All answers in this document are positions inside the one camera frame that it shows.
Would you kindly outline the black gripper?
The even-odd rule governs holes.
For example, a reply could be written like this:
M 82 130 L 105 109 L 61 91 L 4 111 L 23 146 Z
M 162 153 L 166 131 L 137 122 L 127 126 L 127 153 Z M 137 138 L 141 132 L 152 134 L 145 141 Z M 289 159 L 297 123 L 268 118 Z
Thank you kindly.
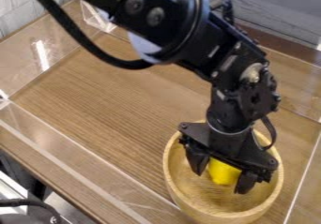
M 185 122 L 178 130 L 190 168 L 198 176 L 202 175 L 210 158 L 214 158 L 241 171 L 236 194 L 248 194 L 256 183 L 272 181 L 279 160 L 269 153 L 272 145 L 260 144 L 252 127 L 238 132 L 224 132 L 209 122 Z

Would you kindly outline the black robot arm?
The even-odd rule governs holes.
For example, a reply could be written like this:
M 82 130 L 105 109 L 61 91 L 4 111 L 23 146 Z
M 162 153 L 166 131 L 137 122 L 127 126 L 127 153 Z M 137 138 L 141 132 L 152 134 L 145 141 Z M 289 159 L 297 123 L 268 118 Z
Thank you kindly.
M 85 0 L 130 34 L 139 52 L 122 60 L 91 42 L 54 0 L 38 0 L 83 48 L 102 61 L 139 70 L 176 64 L 212 85 L 210 106 L 202 123 L 181 124 L 180 141 L 194 173 L 217 159 L 241 171 L 234 191 L 248 193 L 268 182 L 280 162 L 261 145 L 253 130 L 279 109 L 281 97 L 271 62 L 257 42 L 234 24 L 232 1 Z

